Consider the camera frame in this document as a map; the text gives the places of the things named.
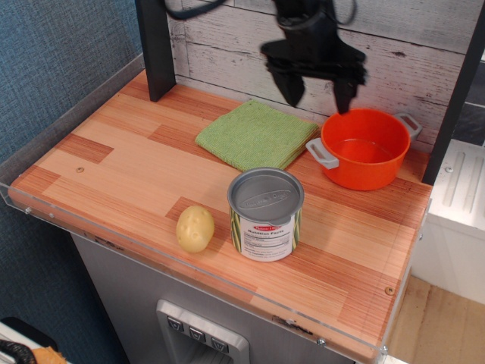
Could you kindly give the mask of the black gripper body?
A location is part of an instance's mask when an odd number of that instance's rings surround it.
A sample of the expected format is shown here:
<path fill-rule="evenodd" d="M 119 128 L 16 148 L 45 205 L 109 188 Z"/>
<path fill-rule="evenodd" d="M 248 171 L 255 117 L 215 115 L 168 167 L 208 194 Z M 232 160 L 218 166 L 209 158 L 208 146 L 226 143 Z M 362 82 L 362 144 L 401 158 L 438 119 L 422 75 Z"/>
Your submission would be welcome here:
<path fill-rule="evenodd" d="M 276 83 L 293 85 L 313 77 L 365 84 L 365 54 L 340 39 L 334 18 L 316 14 L 277 20 L 285 38 L 261 46 Z"/>

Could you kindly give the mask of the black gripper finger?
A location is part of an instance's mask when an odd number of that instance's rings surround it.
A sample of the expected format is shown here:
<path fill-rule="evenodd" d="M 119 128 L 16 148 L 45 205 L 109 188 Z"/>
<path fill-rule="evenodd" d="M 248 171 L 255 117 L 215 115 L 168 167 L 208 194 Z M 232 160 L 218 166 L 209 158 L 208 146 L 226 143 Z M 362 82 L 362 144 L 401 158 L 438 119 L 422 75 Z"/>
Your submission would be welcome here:
<path fill-rule="evenodd" d="M 302 100 L 305 92 L 303 76 L 297 72 L 284 73 L 276 71 L 271 71 L 271 75 L 286 103 L 296 107 Z"/>
<path fill-rule="evenodd" d="M 333 94 L 339 114 L 343 115 L 350 109 L 352 100 L 357 96 L 358 82 L 353 78 L 335 79 L 333 81 Z"/>

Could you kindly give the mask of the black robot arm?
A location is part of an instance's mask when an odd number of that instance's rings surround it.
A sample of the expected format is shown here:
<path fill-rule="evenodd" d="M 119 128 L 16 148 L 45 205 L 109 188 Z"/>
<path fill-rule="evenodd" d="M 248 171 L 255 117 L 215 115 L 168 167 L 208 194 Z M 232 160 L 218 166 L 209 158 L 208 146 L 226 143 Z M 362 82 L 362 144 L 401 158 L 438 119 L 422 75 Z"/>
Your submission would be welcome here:
<path fill-rule="evenodd" d="M 286 102 L 296 107 L 304 92 L 304 78 L 333 83 L 337 111 L 345 114 L 365 84 L 366 55 L 343 42 L 332 1 L 276 1 L 277 25 L 285 38 L 266 42 L 261 53 Z"/>

